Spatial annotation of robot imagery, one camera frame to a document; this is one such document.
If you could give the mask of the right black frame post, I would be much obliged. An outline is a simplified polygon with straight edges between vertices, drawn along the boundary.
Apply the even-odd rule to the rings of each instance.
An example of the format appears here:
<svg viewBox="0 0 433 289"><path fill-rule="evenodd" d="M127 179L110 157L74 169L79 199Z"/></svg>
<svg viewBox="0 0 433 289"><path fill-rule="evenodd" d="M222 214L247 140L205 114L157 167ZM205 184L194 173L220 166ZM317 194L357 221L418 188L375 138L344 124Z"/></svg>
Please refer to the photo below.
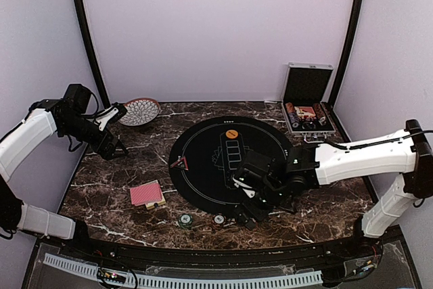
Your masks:
<svg viewBox="0 0 433 289"><path fill-rule="evenodd" d="M338 63L338 69L334 78L334 83L332 86L331 93L329 95L328 104L333 108L336 104L338 94L340 92L344 75L348 66L350 54L352 51L352 46L355 40L355 35L357 31L359 16L361 13L361 6L363 0L353 0L352 7L350 11L350 17L348 21L348 28L346 31L346 36L342 48L342 53L340 56L340 61Z"/></svg>

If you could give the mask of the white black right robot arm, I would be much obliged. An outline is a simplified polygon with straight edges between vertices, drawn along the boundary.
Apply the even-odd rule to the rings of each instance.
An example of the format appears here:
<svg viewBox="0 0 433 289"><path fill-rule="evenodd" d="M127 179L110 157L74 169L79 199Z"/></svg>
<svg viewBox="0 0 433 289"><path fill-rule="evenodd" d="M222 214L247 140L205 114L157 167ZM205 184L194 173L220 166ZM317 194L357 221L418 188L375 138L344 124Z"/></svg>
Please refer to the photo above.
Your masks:
<svg viewBox="0 0 433 289"><path fill-rule="evenodd" d="M397 173L387 192L354 227L360 238L380 238L410 205L432 196L432 148L417 120L395 133L351 143L308 143L290 148L284 163L248 151L232 176L248 196L244 208L256 221L287 198L336 181Z"/></svg>

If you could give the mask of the black front table rail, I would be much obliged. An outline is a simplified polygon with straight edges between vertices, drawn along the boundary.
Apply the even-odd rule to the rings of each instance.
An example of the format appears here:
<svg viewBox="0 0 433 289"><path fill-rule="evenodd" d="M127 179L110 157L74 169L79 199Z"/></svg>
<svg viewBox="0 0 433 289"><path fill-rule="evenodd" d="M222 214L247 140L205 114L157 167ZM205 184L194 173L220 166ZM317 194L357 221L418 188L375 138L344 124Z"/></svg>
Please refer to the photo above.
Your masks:
<svg viewBox="0 0 433 289"><path fill-rule="evenodd" d="M355 242L353 238L331 240L316 244L261 248L248 250L182 250L151 248L90 240L90 248L69 241L50 240L60 252L90 261L103 261L105 265L122 263L132 269L157 267L241 268L295 265L301 267L332 267L361 257L376 257L382 253L382 244L373 241Z"/></svg>

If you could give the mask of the left black frame post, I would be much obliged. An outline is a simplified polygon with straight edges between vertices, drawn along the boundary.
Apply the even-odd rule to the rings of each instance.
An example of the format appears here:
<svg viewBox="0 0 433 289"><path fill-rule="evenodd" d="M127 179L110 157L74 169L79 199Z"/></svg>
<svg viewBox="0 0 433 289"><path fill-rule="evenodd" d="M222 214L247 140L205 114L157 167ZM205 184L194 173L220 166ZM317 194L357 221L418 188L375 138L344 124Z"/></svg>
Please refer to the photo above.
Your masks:
<svg viewBox="0 0 433 289"><path fill-rule="evenodd" d="M95 49L93 46L91 33L89 29L89 23L87 21L87 16L86 16L84 0L73 0L73 1L74 1L77 20L78 20L78 25L81 31L81 37L83 40L83 44L85 46L85 52L87 54L87 59L91 68L93 80L97 87L97 92L99 94L101 103L104 108L107 108L110 105L110 100L108 97L108 93L106 91L106 87L104 85L101 70L99 68Z"/></svg>

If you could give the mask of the round black poker mat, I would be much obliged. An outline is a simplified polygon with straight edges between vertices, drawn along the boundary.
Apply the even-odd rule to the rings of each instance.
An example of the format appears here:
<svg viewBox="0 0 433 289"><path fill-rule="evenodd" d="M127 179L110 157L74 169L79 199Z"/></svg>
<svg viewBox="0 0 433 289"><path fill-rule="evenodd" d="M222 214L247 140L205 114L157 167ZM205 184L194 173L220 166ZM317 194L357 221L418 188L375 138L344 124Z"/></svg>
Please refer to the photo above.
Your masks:
<svg viewBox="0 0 433 289"><path fill-rule="evenodd" d="M228 139L227 130L239 133ZM243 116L223 116L202 121L186 130L174 143L169 174L177 191L195 207L213 215L234 216L234 208L246 198L232 176L248 150L277 163L286 161L290 140L275 127ZM170 166L186 157L188 171Z"/></svg>

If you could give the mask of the orange dealer button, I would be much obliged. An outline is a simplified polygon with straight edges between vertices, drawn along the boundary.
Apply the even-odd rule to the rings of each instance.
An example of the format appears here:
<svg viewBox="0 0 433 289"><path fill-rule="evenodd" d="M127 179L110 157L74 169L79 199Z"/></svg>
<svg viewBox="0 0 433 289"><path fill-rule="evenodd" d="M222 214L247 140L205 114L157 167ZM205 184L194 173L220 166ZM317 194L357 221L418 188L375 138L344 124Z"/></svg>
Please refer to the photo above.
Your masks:
<svg viewBox="0 0 433 289"><path fill-rule="evenodd" d="M226 131L225 135L228 139L236 139L239 136L239 133L234 129L230 129Z"/></svg>

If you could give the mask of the floral patterned ceramic bowl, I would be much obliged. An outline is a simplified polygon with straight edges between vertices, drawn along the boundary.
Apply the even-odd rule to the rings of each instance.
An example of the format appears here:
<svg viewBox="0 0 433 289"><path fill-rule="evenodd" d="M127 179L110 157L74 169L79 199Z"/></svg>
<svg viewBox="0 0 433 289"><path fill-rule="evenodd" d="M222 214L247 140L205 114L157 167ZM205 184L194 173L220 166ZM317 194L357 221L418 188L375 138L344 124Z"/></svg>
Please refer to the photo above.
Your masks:
<svg viewBox="0 0 433 289"><path fill-rule="evenodd" d="M127 113L119 123L128 127L138 127L154 120L160 113L160 104L152 98L138 98L124 104Z"/></svg>

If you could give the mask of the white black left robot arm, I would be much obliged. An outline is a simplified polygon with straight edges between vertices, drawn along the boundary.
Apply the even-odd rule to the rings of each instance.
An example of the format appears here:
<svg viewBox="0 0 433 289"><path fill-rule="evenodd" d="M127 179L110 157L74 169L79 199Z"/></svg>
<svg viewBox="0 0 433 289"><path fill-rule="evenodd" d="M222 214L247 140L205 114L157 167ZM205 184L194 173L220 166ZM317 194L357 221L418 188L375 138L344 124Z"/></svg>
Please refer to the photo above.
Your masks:
<svg viewBox="0 0 433 289"><path fill-rule="evenodd" d="M85 225L74 219L24 203L14 195L8 182L24 159L53 134L85 142L105 160L126 156L127 149L107 125L122 118L127 109L122 104L114 104L95 116L87 115L86 109L85 104L67 99L36 102L28 116L1 140L1 228L5 232L4 238L10 239L21 230L72 240L85 230Z"/></svg>

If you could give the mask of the brown poker chip stack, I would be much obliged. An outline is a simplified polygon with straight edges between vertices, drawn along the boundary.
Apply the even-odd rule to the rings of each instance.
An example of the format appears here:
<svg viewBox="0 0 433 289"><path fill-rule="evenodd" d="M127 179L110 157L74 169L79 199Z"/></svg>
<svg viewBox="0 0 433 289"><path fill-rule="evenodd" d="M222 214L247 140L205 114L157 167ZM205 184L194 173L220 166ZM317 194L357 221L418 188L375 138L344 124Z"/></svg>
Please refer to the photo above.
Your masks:
<svg viewBox="0 0 433 289"><path fill-rule="evenodd" d="M214 227L222 227L226 223L226 217L223 214L216 214L212 216L212 225Z"/></svg>

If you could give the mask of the red playing card deck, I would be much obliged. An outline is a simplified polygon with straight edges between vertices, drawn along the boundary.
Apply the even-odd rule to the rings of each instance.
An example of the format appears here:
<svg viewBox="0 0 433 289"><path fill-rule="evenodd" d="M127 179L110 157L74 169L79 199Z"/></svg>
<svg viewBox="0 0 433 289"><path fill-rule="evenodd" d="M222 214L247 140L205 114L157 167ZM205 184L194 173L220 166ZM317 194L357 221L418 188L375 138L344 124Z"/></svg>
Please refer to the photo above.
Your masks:
<svg viewBox="0 0 433 289"><path fill-rule="evenodd" d="M130 189L131 204L141 206L162 201L162 191L157 181Z"/></svg>

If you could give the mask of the black frame post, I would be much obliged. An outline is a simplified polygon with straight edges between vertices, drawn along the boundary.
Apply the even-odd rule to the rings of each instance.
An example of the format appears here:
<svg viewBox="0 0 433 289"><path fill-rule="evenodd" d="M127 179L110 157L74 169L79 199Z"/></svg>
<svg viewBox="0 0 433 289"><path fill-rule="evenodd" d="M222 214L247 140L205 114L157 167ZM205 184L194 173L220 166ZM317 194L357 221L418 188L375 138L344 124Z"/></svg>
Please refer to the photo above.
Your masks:
<svg viewBox="0 0 433 289"><path fill-rule="evenodd" d="M342 48L342 53L340 56L340 61L338 63L338 69L334 78L334 83L332 86L331 93L329 95L328 104L333 108L336 104L338 94L340 92L344 75L348 66L350 54L352 51L352 46L355 40L355 35L357 31L359 16L361 13L361 6L363 0L353 0L352 7L350 11L350 17L348 21L348 28L346 31L346 36Z"/></svg>
<svg viewBox="0 0 433 289"><path fill-rule="evenodd" d="M78 20L78 25L81 31L81 37L83 40L83 44L85 46L85 52L87 54L87 59L91 68L93 80L97 87L97 92L99 94L101 103L104 108L107 108L110 105L110 100L108 97L108 93L106 91L106 87L104 85L101 70L99 68L95 49L93 46L91 33L89 29L89 23L87 21L87 16L86 16L84 0L73 0L73 1L74 1L77 20Z"/></svg>

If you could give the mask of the aluminium poker chip case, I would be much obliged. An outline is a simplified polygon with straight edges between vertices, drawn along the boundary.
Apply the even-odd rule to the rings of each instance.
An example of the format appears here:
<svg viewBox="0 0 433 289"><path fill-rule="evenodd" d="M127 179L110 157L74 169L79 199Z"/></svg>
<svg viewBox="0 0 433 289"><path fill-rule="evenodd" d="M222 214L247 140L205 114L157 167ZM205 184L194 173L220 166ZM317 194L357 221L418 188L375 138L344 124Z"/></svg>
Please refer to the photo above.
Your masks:
<svg viewBox="0 0 433 289"><path fill-rule="evenodd" d="M322 142L336 132L323 103L332 72L330 64L288 64L282 111L290 134L306 143Z"/></svg>

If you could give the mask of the green poker chip stack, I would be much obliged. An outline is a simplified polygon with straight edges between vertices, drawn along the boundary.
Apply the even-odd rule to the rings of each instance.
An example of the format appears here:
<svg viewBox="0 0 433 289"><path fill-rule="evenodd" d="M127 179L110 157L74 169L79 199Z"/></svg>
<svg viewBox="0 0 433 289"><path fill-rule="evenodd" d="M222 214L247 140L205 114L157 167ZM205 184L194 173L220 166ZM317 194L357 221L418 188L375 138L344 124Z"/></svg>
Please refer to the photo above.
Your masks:
<svg viewBox="0 0 433 289"><path fill-rule="evenodd" d="M178 218L179 227L182 229L190 229L193 223L193 217L190 214L182 214Z"/></svg>

